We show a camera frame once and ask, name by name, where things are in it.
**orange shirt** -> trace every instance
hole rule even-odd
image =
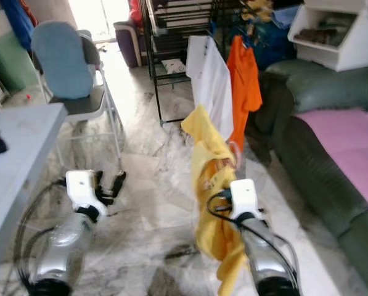
[[[241,151],[244,130],[249,111],[257,111],[262,105],[259,89],[258,66],[252,48],[245,48],[242,37],[235,36],[227,60],[232,81],[233,125],[230,141],[236,142]]]

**black metal rack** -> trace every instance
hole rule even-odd
[[[155,11],[153,3],[152,0],[140,1],[149,75],[155,87],[160,126],[163,126],[183,118],[163,119],[158,86],[190,79],[184,72],[157,75],[155,65],[167,59],[180,59],[186,64],[189,36],[211,35],[215,29],[211,27],[212,23],[221,30],[222,40],[217,45],[226,59],[226,29],[235,25],[234,17],[243,6],[239,0],[164,0],[166,5]]]

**storage box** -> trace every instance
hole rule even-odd
[[[350,10],[355,10],[354,7],[357,9],[358,5],[350,6]],[[340,13],[335,10],[310,8],[308,5],[299,8],[288,34],[289,41],[297,46],[298,59],[316,62],[338,72],[368,67],[368,15],[365,9],[356,14],[355,21],[339,47],[295,39],[295,35],[302,29],[316,28],[321,20]]]

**sofa armrest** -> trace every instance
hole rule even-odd
[[[295,102],[294,113],[313,109],[368,109],[368,68],[292,75],[287,87]]]
[[[141,63],[141,51],[137,24],[129,19],[124,22],[114,23],[118,45],[128,67],[139,67]]]

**marble floor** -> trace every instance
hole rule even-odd
[[[146,67],[128,70],[116,45],[102,56],[107,80],[123,120],[120,135],[125,185],[109,217],[98,225],[74,295],[216,295],[218,262],[195,247],[197,207],[190,184],[193,141],[178,123],[160,127],[153,84]],[[160,88],[165,119],[185,117],[194,108],[190,84]],[[5,107],[44,104],[38,87],[26,89]],[[68,134],[100,132],[107,119],[62,127],[59,145],[70,168],[105,171],[108,186],[118,171],[112,139],[63,141]],[[303,202],[283,166],[271,152],[267,166],[245,149],[241,178],[252,178],[260,201],[271,213],[275,232],[294,245],[304,296],[368,296],[354,268],[312,210]],[[62,174],[53,152],[38,189]],[[28,225],[26,236],[52,226],[71,212],[65,193],[52,191]],[[23,295],[11,264],[12,245],[0,266],[0,295]],[[242,271],[233,296],[256,295]]]

